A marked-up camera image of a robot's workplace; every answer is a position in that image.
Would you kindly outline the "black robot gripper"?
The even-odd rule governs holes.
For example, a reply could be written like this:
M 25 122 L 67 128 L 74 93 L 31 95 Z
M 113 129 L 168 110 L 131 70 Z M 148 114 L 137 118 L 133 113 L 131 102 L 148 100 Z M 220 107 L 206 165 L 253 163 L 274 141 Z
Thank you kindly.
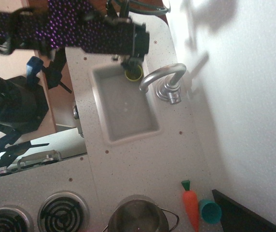
M 111 54 L 118 54 L 121 66 L 131 73 L 139 72 L 143 58 L 149 52 L 150 34 L 146 31 L 145 24 L 137 24 L 129 18 L 104 19 L 108 30 L 105 36 Z

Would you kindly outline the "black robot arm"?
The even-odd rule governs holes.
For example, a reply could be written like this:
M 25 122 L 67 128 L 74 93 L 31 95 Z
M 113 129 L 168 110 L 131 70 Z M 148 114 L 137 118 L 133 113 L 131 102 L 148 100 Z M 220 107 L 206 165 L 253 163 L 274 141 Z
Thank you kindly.
M 52 50 L 76 47 L 90 54 L 127 57 L 122 65 L 143 61 L 150 34 L 144 24 L 129 17 L 104 16 L 88 0 L 50 0 L 46 10 L 23 7 L 0 12 L 0 54 L 37 50 L 50 57 Z

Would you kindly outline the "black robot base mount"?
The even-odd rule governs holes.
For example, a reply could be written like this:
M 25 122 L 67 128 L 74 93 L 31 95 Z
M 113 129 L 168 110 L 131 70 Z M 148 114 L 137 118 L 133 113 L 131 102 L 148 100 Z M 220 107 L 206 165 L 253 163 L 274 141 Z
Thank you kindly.
M 0 132 L 14 130 L 23 135 L 36 131 L 48 110 L 41 85 L 29 87 L 23 76 L 0 78 Z

